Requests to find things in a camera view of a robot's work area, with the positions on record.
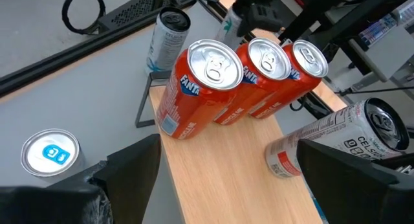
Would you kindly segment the grey side desk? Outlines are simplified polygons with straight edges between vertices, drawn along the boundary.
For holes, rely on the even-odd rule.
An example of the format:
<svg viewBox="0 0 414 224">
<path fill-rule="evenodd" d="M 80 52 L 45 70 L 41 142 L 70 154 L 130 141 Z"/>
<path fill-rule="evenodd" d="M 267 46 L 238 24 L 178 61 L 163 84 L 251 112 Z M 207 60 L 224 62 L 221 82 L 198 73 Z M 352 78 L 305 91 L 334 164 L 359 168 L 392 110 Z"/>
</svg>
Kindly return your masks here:
<svg viewBox="0 0 414 224">
<path fill-rule="evenodd" d="M 334 5 L 354 0 L 332 0 Z M 320 34 L 320 43 L 337 45 L 362 74 L 374 73 L 385 82 L 414 55 L 414 39 L 395 27 L 373 46 L 361 46 L 361 31 L 369 28 L 385 15 L 408 0 L 359 0 L 350 12 Z"/>
</svg>

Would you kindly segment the wooden shelf black metal frame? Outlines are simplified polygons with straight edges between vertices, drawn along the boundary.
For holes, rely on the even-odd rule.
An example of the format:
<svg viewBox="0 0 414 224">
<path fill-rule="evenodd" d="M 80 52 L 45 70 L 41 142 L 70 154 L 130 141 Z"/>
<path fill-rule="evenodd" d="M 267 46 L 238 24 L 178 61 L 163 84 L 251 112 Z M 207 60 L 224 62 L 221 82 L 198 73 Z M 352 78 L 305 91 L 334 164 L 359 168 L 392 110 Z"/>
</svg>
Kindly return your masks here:
<svg viewBox="0 0 414 224">
<path fill-rule="evenodd" d="M 303 179 L 278 178 L 265 162 L 282 135 L 274 117 L 209 124 L 188 140 L 161 131 L 185 224 L 322 224 Z"/>
</svg>

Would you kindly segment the silver can blue tab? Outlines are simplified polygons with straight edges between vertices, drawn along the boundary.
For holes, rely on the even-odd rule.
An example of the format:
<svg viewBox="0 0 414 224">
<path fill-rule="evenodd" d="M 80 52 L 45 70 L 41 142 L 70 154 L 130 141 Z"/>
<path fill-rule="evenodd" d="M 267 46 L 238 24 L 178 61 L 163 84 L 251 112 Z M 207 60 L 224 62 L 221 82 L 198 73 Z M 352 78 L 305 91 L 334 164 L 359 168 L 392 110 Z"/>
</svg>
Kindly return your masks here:
<svg viewBox="0 0 414 224">
<path fill-rule="evenodd" d="M 57 183 L 82 171 L 85 157 L 71 132 L 52 128 L 39 131 L 25 141 L 21 165 L 29 174 Z"/>
</svg>

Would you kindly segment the white Celsius Arctic can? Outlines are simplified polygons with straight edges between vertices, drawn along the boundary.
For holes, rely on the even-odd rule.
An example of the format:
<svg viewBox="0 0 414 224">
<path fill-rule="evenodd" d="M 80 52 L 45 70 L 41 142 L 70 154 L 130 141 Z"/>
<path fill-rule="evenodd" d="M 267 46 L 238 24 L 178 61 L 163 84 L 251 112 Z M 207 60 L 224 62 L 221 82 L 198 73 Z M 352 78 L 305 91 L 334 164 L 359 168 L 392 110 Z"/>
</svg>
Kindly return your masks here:
<svg viewBox="0 0 414 224">
<path fill-rule="evenodd" d="M 189 16 L 181 9 L 169 6 L 158 13 L 146 58 L 148 74 L 172 70 L 190 25 Z"/>
</svg>

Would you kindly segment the white Celsius can red print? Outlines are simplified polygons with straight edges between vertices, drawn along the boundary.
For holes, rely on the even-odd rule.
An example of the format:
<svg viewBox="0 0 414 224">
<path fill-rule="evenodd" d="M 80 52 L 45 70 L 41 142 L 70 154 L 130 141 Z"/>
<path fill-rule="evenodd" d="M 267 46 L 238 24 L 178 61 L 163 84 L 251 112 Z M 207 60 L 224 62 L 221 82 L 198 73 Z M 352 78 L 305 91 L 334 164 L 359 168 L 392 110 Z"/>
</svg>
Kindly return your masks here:
<svg viewBox="0 0 414 224">
<path fill-rule="evenodd" d="M 301 175 L 296 157 L 300 139 L 370 161 L 400 156 L 409 146 L 409 134 L 402 119 L 379 98 L 354 103 L 271 142 L 266 147 L 265 159 L 274 175 Z"/>
</svg>

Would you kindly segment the orange Fanta soda can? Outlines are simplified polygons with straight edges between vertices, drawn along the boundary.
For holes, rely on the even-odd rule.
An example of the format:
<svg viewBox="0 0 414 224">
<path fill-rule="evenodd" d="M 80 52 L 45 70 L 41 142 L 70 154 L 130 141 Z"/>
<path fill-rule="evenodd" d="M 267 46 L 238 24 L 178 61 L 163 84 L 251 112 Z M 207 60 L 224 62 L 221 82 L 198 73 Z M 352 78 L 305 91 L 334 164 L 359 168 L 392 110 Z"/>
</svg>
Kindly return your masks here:
<svg viewBox="0 0 414 224">
<path fill-rule="evenodd" d="M 324 78 L 329 66 L 323 53 L 311 42 L 298 39 L 283 46 L 290 59 L 291 71 L 281 87 L 250 112 L 254 118 L 267 118 L 276 111 L 312 91 Z"/>
<path fill-rule="evenodd" d="M 236 54 L 243 65 L 242 82 L 235 98 L 214 119 L 224 126 L 237 122 L 275 93 L 290 74 L 286 52 L 270 39 L 254 38 L 237 48 Z"/>
<path fill-rule="evenodd" d="M 157 110 L 157 124 L 170 137 L 201 132 L 234 99 L 243 65 L 227 45 L 214 39 L 192 43 L 177 58 Z"/>
</svg>

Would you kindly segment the backlit computer keyboard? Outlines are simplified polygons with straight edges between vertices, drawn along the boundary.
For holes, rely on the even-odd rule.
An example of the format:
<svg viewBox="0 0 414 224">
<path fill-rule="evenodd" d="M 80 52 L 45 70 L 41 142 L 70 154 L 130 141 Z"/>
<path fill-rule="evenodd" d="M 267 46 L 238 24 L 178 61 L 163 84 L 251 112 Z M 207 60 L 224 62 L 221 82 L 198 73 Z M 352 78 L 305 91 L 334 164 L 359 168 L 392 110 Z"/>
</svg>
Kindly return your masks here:
<svg viewBox="0 0 414 224">
<path fill-rule="evenodd" d="M 379 21 L 361 31 L 355 41 L 363 51 L 367 51 L 397 25 L 398 21 L 391 14 L 387 14 Z"/>
</svg>

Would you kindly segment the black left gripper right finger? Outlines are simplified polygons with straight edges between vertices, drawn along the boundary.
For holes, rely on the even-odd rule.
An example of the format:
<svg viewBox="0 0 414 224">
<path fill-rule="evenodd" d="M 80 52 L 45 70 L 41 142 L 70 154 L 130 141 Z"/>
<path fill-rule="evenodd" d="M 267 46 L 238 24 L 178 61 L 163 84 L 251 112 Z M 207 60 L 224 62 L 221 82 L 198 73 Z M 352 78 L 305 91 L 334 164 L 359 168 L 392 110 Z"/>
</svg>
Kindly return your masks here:
<svg viewBox="0 0 414 224">
<path fill-rule="evenodd" d="M 301 139 L 296 155 L 329 224 L 414 224 L 414 153 L 369 161 Z"/>
</svg>

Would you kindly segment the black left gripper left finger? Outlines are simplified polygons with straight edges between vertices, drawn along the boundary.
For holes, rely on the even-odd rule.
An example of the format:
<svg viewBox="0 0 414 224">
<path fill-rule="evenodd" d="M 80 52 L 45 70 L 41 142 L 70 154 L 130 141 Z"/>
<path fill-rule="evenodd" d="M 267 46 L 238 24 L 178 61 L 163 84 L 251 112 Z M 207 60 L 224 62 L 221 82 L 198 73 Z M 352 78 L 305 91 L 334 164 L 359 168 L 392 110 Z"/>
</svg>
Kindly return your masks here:
<svg viewBox="0 0 414 224">
<path fill-rule="evenodd" d="M 46 188 L 0 186 L 0 224 L 142 224 L 160 158 L 152 134 Z"/>
</svg>

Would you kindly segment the black perforated computer case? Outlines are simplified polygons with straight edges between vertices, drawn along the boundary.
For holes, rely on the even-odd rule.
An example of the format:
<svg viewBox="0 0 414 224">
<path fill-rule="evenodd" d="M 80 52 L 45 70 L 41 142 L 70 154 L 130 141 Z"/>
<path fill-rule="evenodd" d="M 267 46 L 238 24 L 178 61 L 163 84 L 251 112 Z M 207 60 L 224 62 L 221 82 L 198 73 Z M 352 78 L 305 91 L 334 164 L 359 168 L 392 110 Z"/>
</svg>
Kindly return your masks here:
<svg viewBox="0 0 414 224">
<path fill-rule="evenodd" d="M 112 31 L 154 18 L 164 7 L 183 8 L 193 0 L 130 0 L 98 18 L 98 32 Z"/>
</svg>

